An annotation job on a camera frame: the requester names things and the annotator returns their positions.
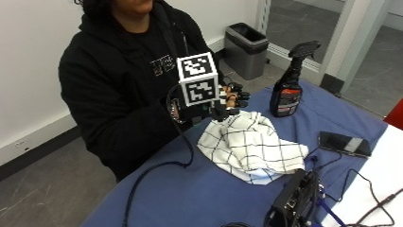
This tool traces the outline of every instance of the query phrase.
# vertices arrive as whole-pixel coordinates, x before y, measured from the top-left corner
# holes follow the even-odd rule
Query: hood drawstring
[[[188,46],[187,36],[185,36],[184,32],[180,32],[180,33],[181,33],[181,36],[184,37],[187,56],[189,56],[189,46]]]

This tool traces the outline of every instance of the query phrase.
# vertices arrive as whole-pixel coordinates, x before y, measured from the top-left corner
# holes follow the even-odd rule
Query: white cube with markers
[[[220,99],[219,73],[212,54],[179,58],[179,79],[187,106]]]

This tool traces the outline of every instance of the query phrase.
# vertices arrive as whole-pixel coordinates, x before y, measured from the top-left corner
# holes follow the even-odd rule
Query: robotic hand
[[[179,123],[192,121],[196,124],[208,116],[224,121],[240,113],[236,108],[248,107],[249,93],[243,92],[244,86],[235,82],[228,86],[219,84],[211,53],[180,58],[179,76],[181,91],[172,100],[172,114]]]

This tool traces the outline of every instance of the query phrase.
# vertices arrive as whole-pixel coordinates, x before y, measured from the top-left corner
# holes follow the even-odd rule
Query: bottle label
[[[292,115],[297,110],[297,105],[301,100],[301,91],[295,89],[285,89],[281,92],[279,103],[279,114]]]

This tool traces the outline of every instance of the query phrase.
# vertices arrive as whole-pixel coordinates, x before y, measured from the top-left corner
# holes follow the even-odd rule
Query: dark hair
[[[111,14],[112,0],[75,0],[83,6],[84,14],[91,18],[106,19]]]

